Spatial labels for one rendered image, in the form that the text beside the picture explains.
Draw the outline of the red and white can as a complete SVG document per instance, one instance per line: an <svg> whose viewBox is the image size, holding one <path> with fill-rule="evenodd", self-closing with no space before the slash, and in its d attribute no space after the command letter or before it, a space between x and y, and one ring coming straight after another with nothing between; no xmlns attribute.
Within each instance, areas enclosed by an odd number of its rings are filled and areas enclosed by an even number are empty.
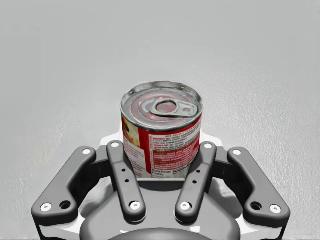
<svg viewBox="0 0 320 240"><path fill-rule="evenodd" d="M200 148L203 99L172 81L147 82L120 102L124 151L139 178L185 178Z"/></svg>

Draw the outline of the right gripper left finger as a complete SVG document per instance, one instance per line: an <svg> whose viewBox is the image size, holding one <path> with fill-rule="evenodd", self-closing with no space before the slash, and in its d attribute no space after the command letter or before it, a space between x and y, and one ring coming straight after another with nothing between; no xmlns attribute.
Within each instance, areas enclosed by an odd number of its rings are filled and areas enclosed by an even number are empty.
<svg viewBox="0 0 320 240"><path fill-rule="evenodd" d="M72 222L79 206L100 179L110 177L118 194L124 218L141 221L147 207L133 166L119 140L97 150L77 148L31 208L35 222Z"/></svg>

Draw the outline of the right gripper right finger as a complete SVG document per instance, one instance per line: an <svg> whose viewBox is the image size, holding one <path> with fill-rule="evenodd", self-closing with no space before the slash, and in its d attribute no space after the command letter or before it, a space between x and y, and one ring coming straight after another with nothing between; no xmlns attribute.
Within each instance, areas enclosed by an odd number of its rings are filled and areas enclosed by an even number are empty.
<svg viewBox="0 0 320 240"><path fill-rule="evenodd" d="M211 182L221 179L235 194L247 223L287 223L291 210L262 171L249 151L243 147L225 150L213 144L215 138L200 134L200 147L185 178L174 215L181 223L235 223L222 206L208 198Z"/></svg>

